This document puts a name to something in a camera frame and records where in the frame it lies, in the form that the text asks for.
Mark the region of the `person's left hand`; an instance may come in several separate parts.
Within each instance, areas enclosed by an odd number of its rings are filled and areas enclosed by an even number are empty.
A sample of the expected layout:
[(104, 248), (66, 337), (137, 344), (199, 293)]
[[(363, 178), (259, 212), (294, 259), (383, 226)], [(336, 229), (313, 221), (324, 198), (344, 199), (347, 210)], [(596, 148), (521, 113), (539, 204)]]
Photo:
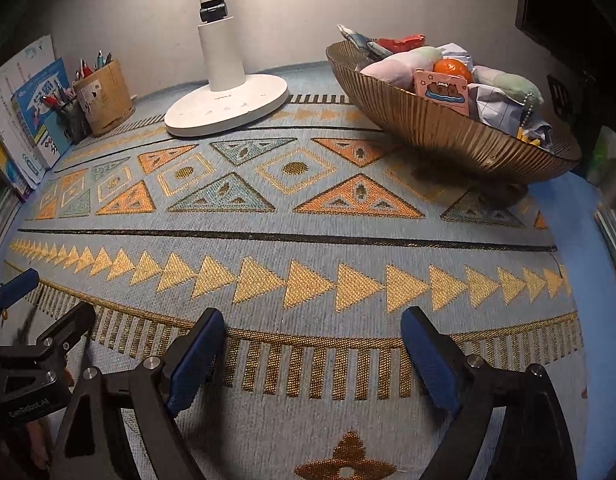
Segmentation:
[(52, 440), (48, 423), (44, 418), (28, 422), (26, 431), (30, 440), (30, 455), (34, 465), (48, 470), (52, 462)]

